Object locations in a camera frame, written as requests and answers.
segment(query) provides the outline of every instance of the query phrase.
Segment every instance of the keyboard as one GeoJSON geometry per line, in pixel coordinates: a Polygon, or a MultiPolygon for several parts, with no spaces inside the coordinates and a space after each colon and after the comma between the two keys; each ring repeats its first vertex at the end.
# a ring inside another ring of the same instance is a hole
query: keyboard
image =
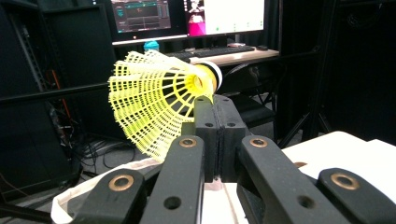
{"type": "Polygon", "coordinates": [[[247,52],[253,50],[254,48],[250,46],[241,46],[237,48],[213,48],[208,50],[195,51],[194,56],[198,58],[206,58],[211,56],[233,54],[233,53],[247,52]]]}
{"type": "Polygon", "coordinates": [[[192,52],[187,52],[187,51],[166,53],[165,55],[168,56],[168,57],[179,58],[182,61],[194,57],[192,52]]]}

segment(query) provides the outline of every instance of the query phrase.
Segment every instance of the monitor screen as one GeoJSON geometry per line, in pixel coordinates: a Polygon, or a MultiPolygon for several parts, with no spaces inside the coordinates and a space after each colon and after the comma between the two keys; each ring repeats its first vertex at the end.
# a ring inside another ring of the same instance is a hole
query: monitor screen
{"type": "Polygon", "coordinates": [[[264,0],[183,0],[188,36],[221,35],[264,28],[264,0]]]}
{"type": "Polygon", "coordinates": [[[187,37],[183,0],[100,0],[106,12],[113,45],[187,37]]]}

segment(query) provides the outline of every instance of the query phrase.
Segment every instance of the desk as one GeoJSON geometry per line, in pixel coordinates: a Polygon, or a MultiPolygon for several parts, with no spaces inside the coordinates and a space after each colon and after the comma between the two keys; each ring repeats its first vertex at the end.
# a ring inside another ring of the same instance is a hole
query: desk
{"type": "Polygon", "coordinates": [[[279,56],[279,51],[276,50],[253,50],[247,52],[240,52],[234,54],[224,54],[218,56],[212,56],[207,58],[190,58],[190,63],[196,64],[201,62],[210,61],[215,63],[217,66],[227,66],[240,63],[258,63],[265,61],[267,58],[279,56]]]}

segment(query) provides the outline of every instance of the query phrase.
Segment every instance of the brass screw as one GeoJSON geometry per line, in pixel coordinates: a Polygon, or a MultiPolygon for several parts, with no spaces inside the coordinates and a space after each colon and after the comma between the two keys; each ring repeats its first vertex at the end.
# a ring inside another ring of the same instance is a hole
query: brass screw
{"type": "Polygon", "coordinates": [[[268,145],[268,143],[261,138],[250,139],[250,144],[253,145],[254,147],[266,147],[268,145]]]}
{"type": "Polygon", "coordinates": [[[332,174],[330,178],[334,184],[343,189],[355,190],[361,186],[357,179],[349,175],[344,175],[342,173],[332,174]]]}
{"type": "Polygon", "coordinates": [[[183,138],[178,142],[182,147],[195,147],[197,145],[197,141],[193,138],[183,138]]]}
{"type": "Polygon", "coordinates": [[[123,191],[130,188],[133,183],[134,178],[131,175],[116,175],[110,180],[110,182],[108,183],[108,187],[114,191],[123,191]],[[127,182],[121,185],[117,182],[121,179],[126,179],[127,182]]]}

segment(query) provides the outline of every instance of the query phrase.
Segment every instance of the yellow shuttlecock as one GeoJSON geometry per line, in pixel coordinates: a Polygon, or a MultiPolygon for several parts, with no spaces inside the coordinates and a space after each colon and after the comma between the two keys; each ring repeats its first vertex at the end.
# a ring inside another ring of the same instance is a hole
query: yellow shuttlecock
{"type": "Polygon", "coordinates": [[[191,65],[156,50],[131,51],[115,64],[109,102],[128,139],[143,153],[163,161],[183,122],[193,122],[193,102],[212,99],[221,83],[213,63],[191,65]]]}

